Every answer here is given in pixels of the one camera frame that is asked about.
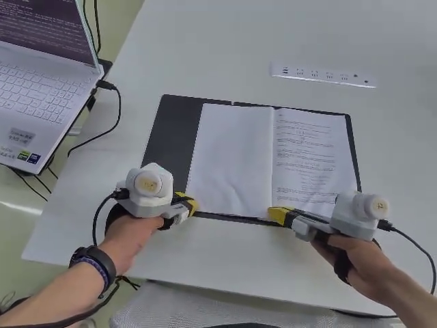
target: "human hand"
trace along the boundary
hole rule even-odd
[[[123,275],[133,265],[135,256],[144,248],[151,235],[163,224],[164,219],[161,217],[135,219],[124,215],[111,224],[98,248],[112,259],[117,275]]]
[[[315,250],[334,266],[335,255],[318,242],[311,243]],[[373,242],[332,235],[328,245],[348,253],[353,268],[348,281],[359,293],[382,305],[387,305],[391,282],[399,271]]]

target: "white paper sheet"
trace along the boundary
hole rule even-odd
[[[331,215],[336,195],[356,190],[344,116],[279,109],[274,119],[273,206]]]
[[[273,117],[271,107],[203,106],[186,187],[200,211],[266,217]]]

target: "laptop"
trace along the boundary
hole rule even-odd
[[[0,1],[0,163],[39,174],[104,75],[77,0]]]

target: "power strip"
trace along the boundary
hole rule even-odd
[[[334,83],[354,87],[368,87],[371,89],[376,88],[376,80],[361,73],[304,68],[302,66],[290,66],[281,63],[270,64],[270,75],[272,77],[283,77],[285,79]]]

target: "black folder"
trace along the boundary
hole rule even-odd
[[[236,107],[236,110],[238,110],[238,107],[273,107],[275,109],[290,108],[311,113],[344,116],[348,130],[348,139],[354,165],[356,185],[358,191],[361,191],[354,134],[352,132],[352,122],[348,114],[165,94],[161,98],[141,166],[155,162],[170,171],[173,174],[174,179],[173,190],[185,191],[186,189],[203,104],[232,105]],[[222,215],[214,215],[210,213],[198,214],[199,215],[197,216],[209,217],[212,219],[224,219],[226,221],[266,223],[265,221],[256,220],[254,218],[233,216],[224,217]]]

